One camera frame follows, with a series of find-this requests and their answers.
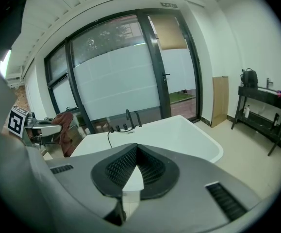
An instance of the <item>faucet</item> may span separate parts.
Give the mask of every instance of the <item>faucet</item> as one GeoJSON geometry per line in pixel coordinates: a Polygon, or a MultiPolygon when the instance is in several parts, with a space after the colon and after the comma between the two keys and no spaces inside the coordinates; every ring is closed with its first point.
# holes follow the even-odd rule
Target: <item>faucet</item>
{"type": "Polygon", "coordinates": [[[268,89],[269,84],[273,84],[273,82],[270,81],[270,78],[266,78],[266,88],[268,89]]]}
{"type": "Polygon", "coordinates": [[[142,124],[141,124],[141,121],[140,121],[140,117],[139,117],[139,113],[138,113],[138,111],[134,111],[135,113],[136,113],[136,115],[137,115],[137,120],[138,120],[138,124],[139,124],[139,126],[140,127],[142,127],[142,124]]]}
{"type": "Polygon", "coordinates": [[[129,111],[129,110],[126,110],[126,111],[125,111],[125,114],[126,114],[126,119],[129,120],[129,121],[131,121],[132,129],[136,128],[136,126],[135,126],[135,125],[133,124],[133,122],[132,122],[132,117],[131,117],[130,111],[129,111]]]}

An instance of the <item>white wall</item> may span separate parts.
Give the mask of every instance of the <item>white wall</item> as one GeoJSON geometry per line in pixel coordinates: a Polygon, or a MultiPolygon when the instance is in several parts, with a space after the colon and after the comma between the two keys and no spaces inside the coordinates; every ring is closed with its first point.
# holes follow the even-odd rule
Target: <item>white wall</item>
{"type": "MultiPolygon", "coordinates": [[[[257,72],[259,86],[270,78],[281,90],[281,24],[263,0],[206,0],[206,11],[215,28],[220,66],[229,76],[229,110],[235,116],[241,69],[257,72]]],[[[213,65],[213,76],[218,73],[213,65]]],[[[262,103],[248,100],[251,110],[259,112],[262,103]]],[[[267,105],[262,116],[273,119],[280,110],[267,105]]]]}
{"type": "Polygon", "coordinates": [[[141,9],[141,8],[161,8],[161,2],[175,3],[178,5],[183,13],[183,16],[191,30],[192,36],[195,40],[199,59],[201,62],[201,72],[203,75],[203,114],[202,116],[208,120],[212,117],[213,108],[213,84],[212,84],[212,68],[211,60],[208,54],[207,45],[203,33],[206,30],[201,30],[200,27],[203,26],[202,21],[206,17],[205,10],[194,4],[188,4],[188,2],[183,0],[113,0],[110,2],[103,3],[96,7],[93,7],[80,15],[76,16],[58,31],[56,31],[51,38],[43,45],[40,51],[35,56],[36,75],[37,75],[37,85],[38,88],[34,90],[35,93],[39,93],[42,101],[42,106],[44,108],[43,114],[48,117],[54,117],[55,111],[50,100],[46,78],[45,78],[45,68],[44,68],[44,58],[61,42],[67,35],[72,34],[81,27],[103,18],[108,15],[112,15],[118,12],[141,9]]]}
{"type": "Polygon", "coordinates": [[[213,113],[213,28],[204,8],[186,2],[181,8],[182,15],[195,42],[202,73],[203,112],[202,117],[211,121],[213,113]]]}
{"type": "Polygon", "coordinates": [[[39,93],[36,65],[34,61],[31,63],[25,76],[25,89],[30,110],[34,112],[38,120],[43,120],[47,117],[47,114],[45,113],[39,93]]]}

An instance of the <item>sink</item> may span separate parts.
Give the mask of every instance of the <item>sink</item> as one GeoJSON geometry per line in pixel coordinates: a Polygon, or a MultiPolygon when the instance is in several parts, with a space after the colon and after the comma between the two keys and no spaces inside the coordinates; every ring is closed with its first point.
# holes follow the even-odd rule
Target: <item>sink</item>
{"type": "Polygon", "coordinates": [[[268,93],[272,93],[272,94],[277,94],[277,92],[276,91],[273,91],[273,90],[269,90],[269,89],[266,89],[266,88],[260,88],[260,87],[258,87],[258,90],[259,91],[265,91],[265,92],[268,92],[268,93]]]}

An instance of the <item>door handle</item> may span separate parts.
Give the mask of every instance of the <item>door handle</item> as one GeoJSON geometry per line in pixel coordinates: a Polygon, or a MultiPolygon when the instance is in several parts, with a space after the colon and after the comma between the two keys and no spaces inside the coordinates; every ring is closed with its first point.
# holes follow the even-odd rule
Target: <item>door handle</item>
{"type": "Polygon", "coordinates": [[[163,73],[162,74],[164,83],[166,83],[166,76],[169,76],[169,75],[170,75],[170,73],[163,73]]]}

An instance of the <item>cardboard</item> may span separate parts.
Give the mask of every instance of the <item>cardboard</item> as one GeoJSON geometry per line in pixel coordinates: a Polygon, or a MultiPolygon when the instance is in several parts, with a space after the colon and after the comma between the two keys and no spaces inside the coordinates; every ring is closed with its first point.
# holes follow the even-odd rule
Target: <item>cardboard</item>
{"type": "Polygon", "coordinates": [[[162,50],[186,49],[187,43],[173,15],[150,15],[162,50]]]}
{"type": "Polygon", "coordinates": [[[227,119],[229,106],[229,78],[227,76],[213,77],[213,86],[214,106],[212,128],[227,119]]]}

